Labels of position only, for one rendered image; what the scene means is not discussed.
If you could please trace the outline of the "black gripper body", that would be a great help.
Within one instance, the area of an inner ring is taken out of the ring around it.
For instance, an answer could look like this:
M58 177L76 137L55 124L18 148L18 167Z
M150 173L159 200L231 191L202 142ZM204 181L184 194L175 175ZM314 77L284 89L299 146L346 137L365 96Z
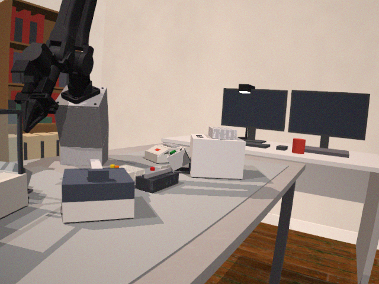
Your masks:
M48 114L55 114L59 105L57 102L51 97L53 92L49 94L47 93L27 93L27 92L17 92L15 96L15 102L20 104L21 101L35 101L37 102Z

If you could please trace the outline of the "cream block with round holes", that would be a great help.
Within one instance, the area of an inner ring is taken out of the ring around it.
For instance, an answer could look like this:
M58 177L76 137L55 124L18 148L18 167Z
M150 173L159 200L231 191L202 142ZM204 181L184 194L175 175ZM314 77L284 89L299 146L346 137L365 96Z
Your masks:
M161 145L155 145L152 148L145 150L145 159L153 161L155 163L166 163L167 155L173 151L182 148L182 146L172 143L165 143Z

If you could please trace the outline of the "white tube rack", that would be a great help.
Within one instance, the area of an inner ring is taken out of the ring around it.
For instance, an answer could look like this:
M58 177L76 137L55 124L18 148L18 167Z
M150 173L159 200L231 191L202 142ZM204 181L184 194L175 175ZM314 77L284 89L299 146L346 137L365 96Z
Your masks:
M129 165L122 165L119 167L126 168L125 170L127 173L131 176L131 178L135 181L136 176L143 175L145 172L145 169L139 168L139 167L134 167L134 166L129 166ZM129 172L131 171L131 172Z

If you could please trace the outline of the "grey flat mat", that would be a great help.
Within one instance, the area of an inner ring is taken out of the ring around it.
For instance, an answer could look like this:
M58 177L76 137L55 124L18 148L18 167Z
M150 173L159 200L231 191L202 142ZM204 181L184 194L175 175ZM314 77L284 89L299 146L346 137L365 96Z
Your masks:
M191 177L134 187L134 218L63 222L63 173L32 171L28 205L0 218L0 284L131 284L289 165L244 160L243 179Z

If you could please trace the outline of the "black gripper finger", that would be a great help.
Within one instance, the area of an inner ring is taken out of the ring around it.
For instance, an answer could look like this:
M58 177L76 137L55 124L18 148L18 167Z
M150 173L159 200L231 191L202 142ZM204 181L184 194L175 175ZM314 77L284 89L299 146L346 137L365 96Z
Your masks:
M27 101L21 101L21 109L23 111L23 131L24 131L24 127L25 127L25 118L26 118L26 114L27 114L27 107L28 107L28 102ZM34 112L33 113L33 116L30 120L30 124L37 118L37 114Z
M31 117L33 113L37 114L37 118L30 124ZM37 125L41 120L46 118L48 113L35 101L29 101L27 107L27 114L25 118L24 131L29 133L35 125Z

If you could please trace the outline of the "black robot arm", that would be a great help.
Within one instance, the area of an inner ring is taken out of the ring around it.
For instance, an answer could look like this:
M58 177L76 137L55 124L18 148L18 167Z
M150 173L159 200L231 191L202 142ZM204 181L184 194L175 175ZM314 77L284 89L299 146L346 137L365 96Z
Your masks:
M90 80L94 48L89 46L89 33L96 4L97 0L62 0L46 44L32 42L11 69L12 82L24 82L21 92L50 95L62 72L69 74L63 99L79 104L100 94Z

